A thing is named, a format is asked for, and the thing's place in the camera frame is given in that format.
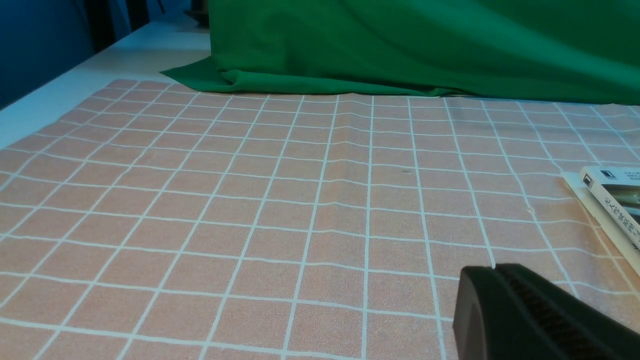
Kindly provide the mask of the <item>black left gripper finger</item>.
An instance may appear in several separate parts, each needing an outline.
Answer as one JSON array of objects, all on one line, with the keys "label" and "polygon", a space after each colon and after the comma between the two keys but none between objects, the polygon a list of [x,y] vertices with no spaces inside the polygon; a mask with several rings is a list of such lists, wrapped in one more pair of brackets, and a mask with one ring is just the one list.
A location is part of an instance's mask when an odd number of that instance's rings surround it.
[{"label": "black left gripper finger", "polygon": [[461,269],[460,360],[637,360],[637,332],[517,263]]}]

